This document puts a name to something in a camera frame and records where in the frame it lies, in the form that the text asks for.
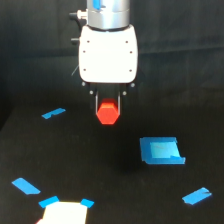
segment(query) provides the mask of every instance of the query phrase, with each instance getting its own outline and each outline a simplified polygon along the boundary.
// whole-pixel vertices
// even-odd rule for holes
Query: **silver cylinder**
[[[93,28],[108,30],[127,27],[130,23],[130,0],[87,0],[87,24]]]

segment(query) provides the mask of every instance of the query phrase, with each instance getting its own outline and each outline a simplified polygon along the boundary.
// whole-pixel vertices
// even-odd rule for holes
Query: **blue square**
[[[185,164],[180,157],[174,137],[145,137],[140,139],[142,161],[147,164]]]

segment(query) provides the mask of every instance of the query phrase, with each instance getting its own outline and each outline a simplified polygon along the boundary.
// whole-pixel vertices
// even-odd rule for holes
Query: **red object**
[[[104,99],[97,117],[102,124],[113,125],[119,117],[117,102],[114,99]]]

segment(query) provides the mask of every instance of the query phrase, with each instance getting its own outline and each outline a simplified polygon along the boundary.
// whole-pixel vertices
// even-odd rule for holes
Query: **blue paper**
[[[209,192],[209,190],[203,187],[203,188],[183,197],[182,199],[184,200],[185,203],[194,205],[197,202],[199,202],[211,195],[212,194]]]
[[[88,208],[91,208],[93,206],[94,202],[87,200],[87,199],[82,199],[81,205],[85,205]]]
[[[56,110],[53,110],[49,113],[46,113],[46,114],[42,115],[42,117],[45,118],[45,119],[49,119],[49,118],[51,118],[52,115],[58,115],[58,114],[63,113],[64,111],[65,111],[65,109],[58,108]]]
[[[100,10],[100,0],[93,0],[93,8]]]
[[[33,185],[31,185],[29,182],[24,180],[23,178],[18,178],[17,180],[12,182],[13,185],[15,185],[17,188],[19,188],[21,191],[23,191],[25,194],[39,194],[40,191],[35,188]]]
[[[58,197],[54,196],[54,197],[51,197],[51,198],[48,198],[44,201],[39,202],[39,205],[42,208],[46,208],[48,205],[53,204],[53,203],[58,202],[58,201],[59,201]]]
[[[142,161],[147,164],[185,164],[185,158],[180,157],[177,140],[174,137],[141,138]]]

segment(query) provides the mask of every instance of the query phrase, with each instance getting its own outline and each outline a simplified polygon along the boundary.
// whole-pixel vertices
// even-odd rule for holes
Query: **blue tape piece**
[[[48,198],[44,201],[39,202],[39,205],[42,208],[46,208],[48,205],[53,204],[53,203],[58,202],[58,201],[59,201],[58,197],[54,196],[54,197],[51,197],[51,198]]]
[[[93,8],[100,10],[100,0],[93,0]]]
[[[18,178],[12,184],[23,191],[25,194],[39,194],[40,191],[23,178]]]
[[[186,159],[180,157],[177,140],[173,137],[141,138],[142,161],[147,164],[185,164]]]
[[[49,113],[46,113],[46,114],[42,115],[42,117],[45,118],[45,119],[49,119],[49,118],[51,118],[52,115],[58,115],[58,114],[61,114],[63,112],[65,112],[65,109],[58,108],[56,110],[53,110]]]
[[[185,197],[182,199],[184,200],[185,203],[194,205],[198,203],[199,201],[202,201],[203,199],[210,197],[212,194],[209,192],[208,189],[206,188],[201,188]]]
[[[177,139],[175,137],[145,137],[149,142],[176,142]]]
[[[88,208],[91,208],[93,206],[94,202],[87,200],[87,199],[82,199],[81,205],[85,205]]]

